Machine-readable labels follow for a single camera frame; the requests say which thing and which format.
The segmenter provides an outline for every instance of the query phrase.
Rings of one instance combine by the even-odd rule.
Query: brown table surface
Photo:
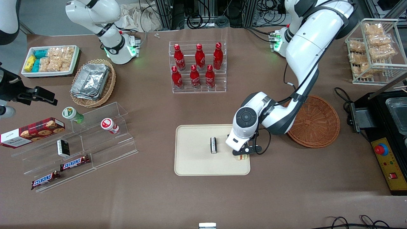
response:
[[[252,156],[246,176],[177,176],[174,173],[175,129],[187,124],[231,123],[247,95],[263,91],[280,100],[292,90],[283,84],[286,61],[270,52],[266,42],[244,29],[202,29],[149,33],[140,57],[114,65],[117,82],[106,104],[126,109],[127,125],[139,152],[60,187],[39,194],[30,191],[16,150],[1,148],[0,228],[197,228],[216,222],[218,228],[304,229],[328,226],[329,216],[360,223],[359,215],[407,227],[407,198],[390,196],[370,144],[346,124],[344,103],[333,88],[345,89],[353,100],[375,86],[350,83],[344,40],[335,41],[319,64],[319,79],[311,94],[337,111],[341,131],[322,149],[309,149],[287,135],[273,136],[269,150]],[[174,95],[168,71],[168,42],[219,40],[228,44],[228,91],[221,94]],[[28,46],[78,45],[79,65],[103,58],[94,35],[28,36]],[[47,117],[61,117],[66,106],[79,112],[69,96],[72,77],[27,79],[27,86],[44,86],[59,100],[54,107],[10,104],[13,118],[1,119],[6,132]],[[290,69],[287,80],[295,81]],[[266,145],[268,135],[258,142]]]

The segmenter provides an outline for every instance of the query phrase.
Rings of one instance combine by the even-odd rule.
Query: wicker basket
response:
[[[300,108],[288,135],[303,146],[322,148],[335,141],[339,130],[335,109],[322,98],[310,95]]]
[[[105,88],[103,89],[103,93],[102,93],[102,96],[100,99],[98,99],[98,100],[80,99],[80,98],[76,98],[75,96],[73,96],[71,94],[71,98],[76,104],[84,106],[84,107],[88,107],[88,108],[93,108],[93,107],[98,107],[98,106],[104,104],[109,99],[110,95],[113,92],[114,84],[116,83],[116,73],[114,72],[112,64],[104,59],[94,59],[94,60],[89,61],[87,64],[104,64],[110,68],[108,79],[106,81],[106,85],[105,85]],[[72,82],[72,85],[74,85],[74,83],[79,75],[79,72],[82,70],[83,66],[77,71],[75,78]]]

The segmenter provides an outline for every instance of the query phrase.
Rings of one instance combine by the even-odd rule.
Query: yellow control panel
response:
[[[407,182],[400,171],[387,139],[382,138],[371,142],[371,144],[390,190],[407,190]]]

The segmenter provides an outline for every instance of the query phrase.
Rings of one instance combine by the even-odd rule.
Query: red bottle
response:
[[[199,71],[205,69],[205,54],[202,51],[202,44],[197,44],[197,52],[195,53],[195,62]]]
[[[213,67],[210,64],[208,64],[208,67],[206,69],[207,69],[205,74],[206,86],[209,89],[212,89],[215,87],[215,73],[213,72]]]
[[[176,67],[176,66],[173,66],[173,67],[171,68],[171,70],[172,70],[172,72],[173,72],[173,74],[172,74],[172,79],[173,79],[173,82],[174,82],[175,89],[177,89],[177,90],[183,89],[183,88],[184,88],[184,85],[183,85],[183,83],[182,83],[181,74],[178,72],[177,67]]]
[[[179,44],[174,44],[174,59],[175,59],[175,64],[177,65],[178,69],[180,71],[185,70],[185,58],[184,54],[181,51],[181,48],[179,47]]]
[[[199,89],[201,87],[201,82],[199,81],[199,72],[197,72],[197,66],[194,64],[191,66],[191,74],[189,75],[189,77],[191,77],[192,87],[194,89]]]
[[[213,52],[213,67],[216,70],[221,69],[222,62],[223,62],[222,44],[218,42],[216,43],[215,52]]]

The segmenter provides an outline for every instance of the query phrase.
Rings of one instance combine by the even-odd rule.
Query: aluminum foil container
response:
[[[98,100],[106,85],[109,70],[104,64],[86,64],[70,92],[77,98]]]

